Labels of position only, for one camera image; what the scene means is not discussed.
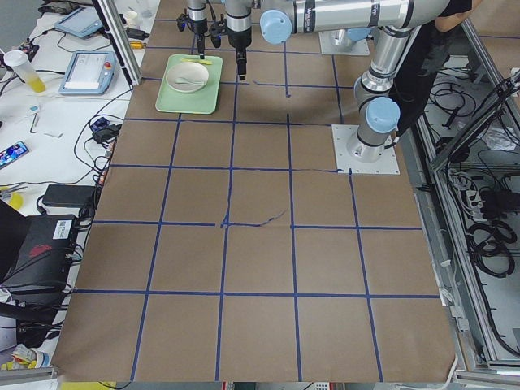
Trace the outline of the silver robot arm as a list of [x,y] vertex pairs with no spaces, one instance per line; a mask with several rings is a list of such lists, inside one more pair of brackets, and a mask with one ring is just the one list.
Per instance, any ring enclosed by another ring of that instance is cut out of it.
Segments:
[[377,28],[381,30],[370,67],[356,81],[354,94],[361,123],[347,142],[362,163],[377,161],[400,110],[388,97],[393,79],[416,36],[416,30],[446,8],[446,1],[237,1],[224,3],[224,30],[236,50],[237,74],[246,74],[246,49],[252,41],[251,11],[261,10],[263,39],[272,45],[293,34],[319,33],[332,48],[352,50]]
[[187,1],[187,27],[195,36],[199,58],[204,60],[206,58],[206,36],[209,32],[205,1]]

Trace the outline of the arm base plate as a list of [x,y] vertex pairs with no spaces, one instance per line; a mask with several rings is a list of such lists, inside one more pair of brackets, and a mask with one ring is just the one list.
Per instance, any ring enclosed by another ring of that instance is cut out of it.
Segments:
[[336,170],[354,175],[399,175],[395,149],[388,136],[384,145],[368,146],[358,139],[358,125],[333,124]]
[[370,28],[347,28],[320,32],[321,53],[329,55],[368,56],[370,50],[367,38],[370,35]]

